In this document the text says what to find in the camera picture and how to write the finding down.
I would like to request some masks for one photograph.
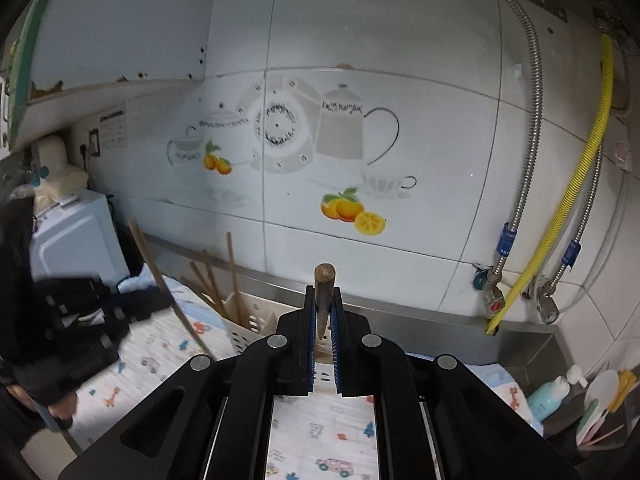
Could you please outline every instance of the car print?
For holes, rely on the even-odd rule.
[[[316,460],[316,465],[320,471],[333,471],[338,473],[342,478],[353,475],[353,464],[351,462],[343,462],[337,458],[328,458],[326,460]]]

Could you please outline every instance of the white appliance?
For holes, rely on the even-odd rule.
[[[100,276],[116,285],[129,275],[107,198],[80,189],[38,215],[31,242],[31,275]]]

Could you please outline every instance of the white tag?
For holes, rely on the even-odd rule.
[[[628,140],[614,142],[614,161],[616,166],[625,171],[631,171],[631,145]]]

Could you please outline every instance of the cabinet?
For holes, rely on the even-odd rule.
[[[203,79],[212,2],[33,0],[9,78],[9,148]]]

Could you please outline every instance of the blue tag on hose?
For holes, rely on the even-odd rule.
[[[580,253],[581,248],[582,246],[580,245],[579,242],[576,242],[575,240],[571,240],[569,242],[568,247],[566,248],[566,251],[564,252],[564,256],[562,257],[562,263],[564,263],[566,266],[573,268],[575,264],[575,260],[578,257],[578,254]]]
[[[505,223],[502,227],[502,234],[500,235],[500,241],[498,242],[498,247],[496,250],[500,256],[509,256],[511,252],[511,248],[513,247],[513,242],[516,239],[517,231],[511,231],[509,229],[509,224]]]

